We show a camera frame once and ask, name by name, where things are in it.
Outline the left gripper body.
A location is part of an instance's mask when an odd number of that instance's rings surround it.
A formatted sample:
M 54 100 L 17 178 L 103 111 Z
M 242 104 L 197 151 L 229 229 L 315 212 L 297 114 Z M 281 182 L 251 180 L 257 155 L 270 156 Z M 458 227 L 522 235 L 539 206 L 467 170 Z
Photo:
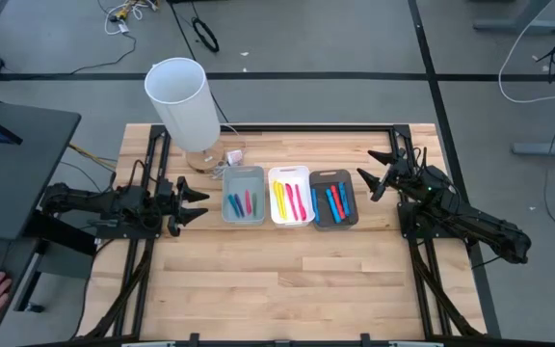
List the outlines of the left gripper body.
M 183 224 L 180 189 L 184 181 L 183 176 L 180 176 L 175 183 L 166 178 L 159 178 L 154 192 L 161 214 L 168 217 L 167 229 L 173 237 L 180 235 L 180 226 Z

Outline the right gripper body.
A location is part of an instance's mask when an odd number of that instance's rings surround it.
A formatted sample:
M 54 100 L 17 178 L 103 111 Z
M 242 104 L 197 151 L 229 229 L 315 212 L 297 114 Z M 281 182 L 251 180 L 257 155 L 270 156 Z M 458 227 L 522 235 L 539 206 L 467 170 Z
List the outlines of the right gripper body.
M 397 156 L 397 162 L 394 165 L 386 166 L 386 172 L 381 178 L 383 192 L 376 194 L 372 193 L 371 201 L 378 201 L 383 196 L 387 187 L 396 188 L 399 180 L 404 180 L 413 175 L 413 165 L 409 163 L 406 150 L 401 147 L 393 154 Z

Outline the red marker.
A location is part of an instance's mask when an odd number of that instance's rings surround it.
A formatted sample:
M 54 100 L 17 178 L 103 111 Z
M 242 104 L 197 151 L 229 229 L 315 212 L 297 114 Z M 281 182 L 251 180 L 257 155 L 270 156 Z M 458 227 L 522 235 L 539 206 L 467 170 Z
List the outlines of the red marker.
M 341 203 L 341 198 L 338 193 L 338 189 L 335 185 L 331 185 L 330 190 L 331 190 L 331 194 L 332 194 L 336 211 L 337 211 L 337 214 L 339 215 L 340 221 L 344 220 L 346 218 L 346 214 Z

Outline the grey plastic bin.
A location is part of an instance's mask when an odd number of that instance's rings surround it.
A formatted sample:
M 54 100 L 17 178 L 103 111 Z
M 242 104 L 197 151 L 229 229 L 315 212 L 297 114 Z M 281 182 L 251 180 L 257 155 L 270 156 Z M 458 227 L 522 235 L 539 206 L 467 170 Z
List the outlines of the grey plastic bin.
M 246 212 L 245 191 L 257 194 L 257 216 L 248 215 Z M 237 218 L 227 196 L 238 194 L 246 216 Z M 228 167 L 223 175 L 222 217 L 226 223 L 241 226 L 260 226 L 265 219 L 265 180 L 264 170 L 258 166 Z

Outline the dark translucent plastic bin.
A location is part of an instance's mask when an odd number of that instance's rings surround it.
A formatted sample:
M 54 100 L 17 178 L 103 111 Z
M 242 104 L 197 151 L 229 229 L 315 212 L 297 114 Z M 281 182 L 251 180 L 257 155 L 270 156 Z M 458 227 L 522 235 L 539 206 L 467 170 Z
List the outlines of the dark translucent plastic bin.
M 333 170 L 333 171 L 316 171 L 312 172 L 309 176 L 310 188 L 315 188 L 317 192 L 318 207 L 320 212 L 320 223 L 316 225 L 313 220 L 313 224 L 317 230 L 329 231 L 329 230 L 341 230 L 353 227 L 358 223 L 358 212 L 357 203 L 355 199 L 355 192 L 351 180 L 351 175 L 346 170 Z M 346 190 L 348 195 L 348 202 L 350 206 L 351 214 L 344 220 L 341 220 L 340 224 L 336 224 L 333 220 L 330 211 L 330 205 L 327 199 L 326 190 L 335 185 L 339 192 L 338 183 L 344 182 L 346 184 Z

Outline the white plastic bin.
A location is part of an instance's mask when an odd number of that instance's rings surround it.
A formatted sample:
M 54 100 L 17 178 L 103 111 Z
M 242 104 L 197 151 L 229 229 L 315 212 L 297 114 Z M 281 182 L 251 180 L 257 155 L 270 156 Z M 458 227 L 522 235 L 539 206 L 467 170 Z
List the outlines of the white plastic bin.
M 278 207 L 276 196 L 274 193 L 273 183 L 277 180 L 282 183 L 284 187 L 284 200 L 285 208 L 287 213 L 287 219 L 282 220 L 278 214 Z M 295 221 L 293 218 L 291 206 L 286 194 L 285 184 L 289 183 L 294 191 L 294 200 L 299 214 L 299 221 Z M 291 166 L 291 167 L 276 167 L 271 168 L 268 172 L 268 184 L 270 189 L 270 206 L 271 206 L 271 218 L 277 227 L 305 227 L 310 222 L 314 220 L 314 211 L 312 207 L 312 200 L 310 195 L 310 183 L 309 183 L 309 169 L 305 166 Z M 298 184 L 306 210 L 307 218 L 305 221 L 301 220 L 301 215 L 299 207 L 297 204 L 295 185 Z

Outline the white shade table lamp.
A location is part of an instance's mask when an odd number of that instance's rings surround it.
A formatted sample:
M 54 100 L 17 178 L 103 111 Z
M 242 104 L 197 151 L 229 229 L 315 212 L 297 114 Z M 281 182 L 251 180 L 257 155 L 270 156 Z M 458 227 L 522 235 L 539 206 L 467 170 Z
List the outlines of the white shade table lamp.
M 164 60 L 146 74 L 144 88 L 187 164 L 201 173 L 216 169 L 224 160 L 225 148 L 203 67 L 188 58 Z

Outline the grey desk foot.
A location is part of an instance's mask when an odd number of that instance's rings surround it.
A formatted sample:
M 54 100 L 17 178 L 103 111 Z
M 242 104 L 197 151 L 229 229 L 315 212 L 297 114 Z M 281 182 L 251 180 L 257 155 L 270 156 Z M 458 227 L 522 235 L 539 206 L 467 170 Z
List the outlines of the grey desk foot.
M 550 143 L 513 143 L 511 151 L 516 155 L 555 156 L 555 141 Z
M 525 8 L 514 18 L 476 19 L 473 28 L 505 34 L 555 35 L 555 21 L 539 19 L 551 2 L 552 0 L 528 0 Z

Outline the black desk top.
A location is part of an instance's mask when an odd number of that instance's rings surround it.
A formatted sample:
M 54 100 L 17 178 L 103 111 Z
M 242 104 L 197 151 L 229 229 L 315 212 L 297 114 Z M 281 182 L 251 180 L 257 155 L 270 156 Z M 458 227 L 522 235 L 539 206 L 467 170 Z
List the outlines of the black desk top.
M 23 140 L 0 143 L 0 239 L 20 237 L 80 120 L 73 112 L 0 103 L 0 124 Z

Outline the black keyboard tray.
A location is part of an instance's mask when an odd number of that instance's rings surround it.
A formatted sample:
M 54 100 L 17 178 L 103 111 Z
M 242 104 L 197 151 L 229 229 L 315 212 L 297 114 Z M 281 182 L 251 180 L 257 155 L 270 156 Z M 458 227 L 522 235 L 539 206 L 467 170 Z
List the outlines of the black keyboard tray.
M 38 242 L 29 238 L 15 240 L 0 239 L 0 272 L 5 272 L 12 280 L 9 299 L 0 310 L 0 325 L 13 302 L 13 297 L 18 290 L 20 282 L 30 265 Z

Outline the black desk frame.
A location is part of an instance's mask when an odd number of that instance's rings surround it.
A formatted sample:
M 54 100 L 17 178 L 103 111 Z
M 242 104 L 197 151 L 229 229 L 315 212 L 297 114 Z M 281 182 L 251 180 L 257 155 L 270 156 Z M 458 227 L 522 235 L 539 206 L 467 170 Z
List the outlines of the black desk frame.
M 93 235 L 39 210 L 31 214 L 23 235 L 37 245 L 31 253 L 13 310 L 39 313 L 44 311 L 44 306 L 36 305 L 31 298 L 40 277 L 48 274 L 86 280 L 97 246 Z

